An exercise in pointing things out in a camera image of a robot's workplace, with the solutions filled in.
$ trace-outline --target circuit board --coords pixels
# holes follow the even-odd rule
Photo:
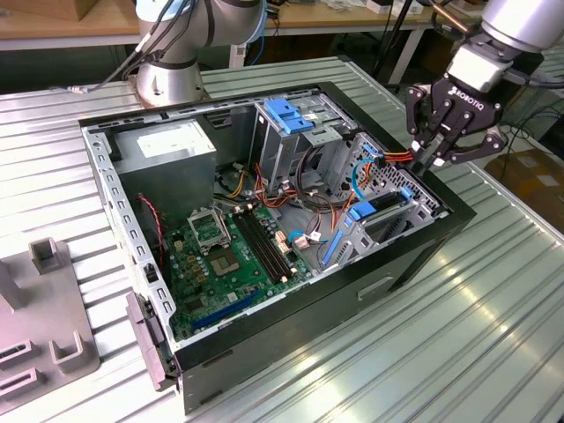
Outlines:
[[[274,234],[279,228],[268,209],[259,206],[252,211],[252,217],[276,247]],[[285,282],[272,280],[269,270],[263,267],[244,239],[236,224],[237,217],[229,214],[222,219],[231,237],[231,245],[228,249],[217,246],[207,255],[201,253],[189,225],[164,235],[170,254],[169,289],[176,304],[171,323],[177,339],[188,338],[312,276],[306,262],[292,252],[286,256],[280,254],[287,267],[292,269],[292,275]],[[208,238],[208,230],[217,233],[214,225],[200,228],[200,239]]]

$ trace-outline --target blue cable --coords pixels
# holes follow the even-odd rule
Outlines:
[[[263,55],[263,51],[264,51],[264,35],[261,36],[261,49],[258,50],[258,55],[256,55],[255,60],[253,60],[253,63],[251,63],[250,66],[255,64],[256,61],[261,58],[261,56]]]
[[[293,239],[298,235],[303,235],[303,232],[302,231],[293,231],[290,235],[288,235],[288,241],[292,242]]]
[[[362,164],[362,163],[374,163],[373,160],[371,159],[364,159],[359,161],[356,165],[354,165],[354,167],[352,168],[352,175],[351,175],[351,179],[352,179],[352,189],[354,189],[354,192],[356,193],[356,195],[358,196],[358,198],[360,200],[364,200],[364,196],[362,195],[362,193],[360,192],[359,189],[359,184],[356,182],[356,169]]]
[[[302,231],[293,231],[291,234],[288,235],[288,242],[292,242],[293,239],[298,235],[306,236]],[[324,244],[325,242],[327,242],[327,240],[320,240],[319,242]]]

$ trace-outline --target yellow cable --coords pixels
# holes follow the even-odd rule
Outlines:
[[[245,179],[245,175],[247,174],[247,172],[242,171],[241,172],[241,176],[239,177],[239,184],[237,185],[237,188],[235,189],[235,191],[233,191],[231,194],[227,194],[227,197],[229,198],[235,198],[237,197],[239,194],[241,194],[241,191],[243,190],[243,181]]]

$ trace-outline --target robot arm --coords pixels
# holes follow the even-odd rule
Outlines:
[[[469,29],[431,1],[434,9],[464,33],[443,78],[431,85],[416,85],[406,94],[407,129],[413,134],[412,149],[419,171],[444,161],[462,163],[505,147],[496,128],[503,106],[489,95],[503,78],[519,85],[544,84],[511,69],[523,52],[539,53],[564,34],[564,2],[554,0],[490,0],[479,27]],[[426,114],[424,99],[430,100]],[[484,140],[459,147],[460,137],[486,130]],[[438,138],[438,145],[431,145]]]
[[[137,16],[145,37],[165,0],[138,0]],[[142,53],[137,91],[152,106],[191,102],[205,97],[197,51],[251,42],[266,22],[264,0],[174,0]]]

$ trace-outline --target table leg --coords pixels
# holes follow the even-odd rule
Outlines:
[[[247,54],[247,44],[231,46],[229,52],[229,69],[242,68],[245,66],[245,55]]]
[[[407,38],[407,42],[404,45],[404,49],[402,50],[402,54],[397,59],[396,67],[394,71],[391,72],[390,80],[388,81],[389,84],[399,84],[404,76],[405,70],[407,69],[407,65],[412,60],[413,53],[415,53],[415,49],[419,45],[421,41],[421,37],[425,29],[414,29],[409,34]]]

